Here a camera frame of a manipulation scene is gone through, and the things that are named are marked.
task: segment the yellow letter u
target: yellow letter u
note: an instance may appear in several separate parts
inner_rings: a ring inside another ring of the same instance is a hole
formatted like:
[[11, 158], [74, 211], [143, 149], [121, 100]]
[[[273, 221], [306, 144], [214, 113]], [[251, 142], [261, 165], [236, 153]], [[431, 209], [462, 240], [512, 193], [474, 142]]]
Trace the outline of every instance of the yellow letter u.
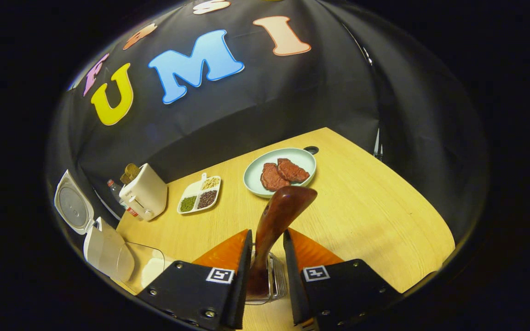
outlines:
[[105, 89], [108, 88], [107, 83], [101, 85], [93, 96], [91, 96], [91, 103], [95, 106], [97, 116], [99, 116], [101, 122], [106, 126], [116, 124], [122, 117], [126, 116], [128, 110], [132, 107], [134, 92], [132, 91], [132, 84], [130, 84], [130, 79], [128, 78], [127, 70], [129, 67], [130, 63], [122, 65], [111, 77], [112, 81], [116, 81], [122, 98], [115, 108], [109, 106], [108, 97], [105, 94]]

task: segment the steak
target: steak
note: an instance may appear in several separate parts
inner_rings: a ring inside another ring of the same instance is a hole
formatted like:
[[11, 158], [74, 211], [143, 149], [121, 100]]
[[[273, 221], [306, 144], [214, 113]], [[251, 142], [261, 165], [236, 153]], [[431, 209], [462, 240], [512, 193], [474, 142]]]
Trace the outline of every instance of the steak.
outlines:
[[289, 159], [277, 159], [277, 172], [284, 180], [290, 182], [303, 182], [310, 174], [304, 169], [293, 164]]
[[277, 164], [265, 163], [263, 164], [263, 173], [261, 173], [261, 184], [266, 190], [275, 192], [284, 186], [289, 186], [290, 182], [279, 176]]

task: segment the light blue plate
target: light blue plate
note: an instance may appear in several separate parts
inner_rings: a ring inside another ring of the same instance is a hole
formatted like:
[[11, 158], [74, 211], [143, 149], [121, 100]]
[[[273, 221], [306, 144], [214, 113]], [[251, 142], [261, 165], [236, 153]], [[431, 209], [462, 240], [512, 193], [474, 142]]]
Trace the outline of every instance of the light blue plate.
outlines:
[[244, 172], [244, 186], [247, 187], [249, 191], [263, 198], [270, 198], [275, 192], [266, 190], [261, 184], [261, 174], [263, 173], [263, 164], [265, 163], [275, 163], [277, 164], [277, 159], [289, 159], [291, 162], [296, 164], [298, 167], [307, 171], [310, 176], [307, 180], [302, 183], [292, 183], [293, 186], [308, 186], [314, 178], [316, 172], [316, 159], [314, 156], [299, 148], [282, 148], [276, 149], [269, 153], [261, 155], [256, 160], [254, 160]]

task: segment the plate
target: plate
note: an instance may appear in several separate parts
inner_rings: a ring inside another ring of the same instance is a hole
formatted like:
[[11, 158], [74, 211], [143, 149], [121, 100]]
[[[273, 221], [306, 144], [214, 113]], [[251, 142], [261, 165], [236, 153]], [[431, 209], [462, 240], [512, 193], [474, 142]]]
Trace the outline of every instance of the plate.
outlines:
[[266, 190], [263, 187], [263, 184], [261, 184], [263, 164], [277, 164], [277, 159], [281, 158], [289, 159], [291, 162], [310, 174], [307, 180], [303, 181], [302, 183], [292, 183], [292, 186], [308, 186], [308, 184], [310, 184], [312, 178], [314, 178], [314, 174], [316, 173], [316, 159], [314, 156], [308, 151], [300, 148], [282, 148], [265, 153], [254, 160], [244, 172], [244, 176], [242, 178], [244, 181], [244, 186], [246, 186], [249, 191], [255, 195], [258, 195], [259, 197], [272, 197], [275, 192]]
[[[216, 186], [202, 190], [202, 185], [204, 184], [204, 182], [212, 178], [218, 178], [218, 184]], [[181, 199], [179, 199], [179, 203], [177, 204], [177, 212], [179, 214], [189, 214], [190, 212], [206, 210], [206, 209], [210, 209], [214, 207], [214, 205], [216, 204], [216, 201], [218, 201], [218, 195], [220, 193], [221, 184], [222, 184], [222, 178], [220, 178], [220, 176], [212, 176], [208, 178], [206, 176], [206, 173], [204, 172], [202, 174], [202, 180], [200, 180], [199, 182], [190, 184], [185, 189], [185, 191], [183, 191], [183, 194], [181, 195]], [[202, 196], [202, 194], [209, 192], [209, 191], [216, 191], [216, 197], [214, 198], [214, 201], [212, 201], [212, 203], [210, 205], [207, 205], [206, 207], [198, 208], [198, 205], [200, 204], [200, 197]], [[189, 198], [189, 197], [196, 197], [196, 201], [194, 202], [193, 208], [188, 211], [181, 211], [181, 202], [183, 202], [183, 199]]]

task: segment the wooden table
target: wooden table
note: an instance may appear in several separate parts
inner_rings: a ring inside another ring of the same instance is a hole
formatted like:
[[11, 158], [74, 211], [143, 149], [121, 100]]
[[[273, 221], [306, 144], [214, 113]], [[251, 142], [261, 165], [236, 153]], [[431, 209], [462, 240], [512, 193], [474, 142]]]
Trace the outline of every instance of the wooden table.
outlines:
[[[245, 169], [274, 149], [311, 145], [320, 149], [315, 155], [316, 174], [309, 186], [318, 191], [318, 197], [291, 228], [344, 260], [363, 259], [399, 292], [442, 266], [455, 244], [433, 206], [385, 164], [328, 128], [280, 141], [168, 183], [168, 205], [162, 215], [151, 222], [139, 222], [126, 212], [117, 231], [126, 241], [155, 247], [166, 256], [188, 262], [245, 228], [253, 229], [254, 239], [267, 199], [244, 187]], [[204, 212], [178, 214], [181, 194], [201, 179], [202, 172], [222, 178], [217, 204]], [[285, 263], [282, 238], [271, 252]], [[246, 306], [244, 330], [300, 330], [293, 326], [289, 294], [262, 306]]]

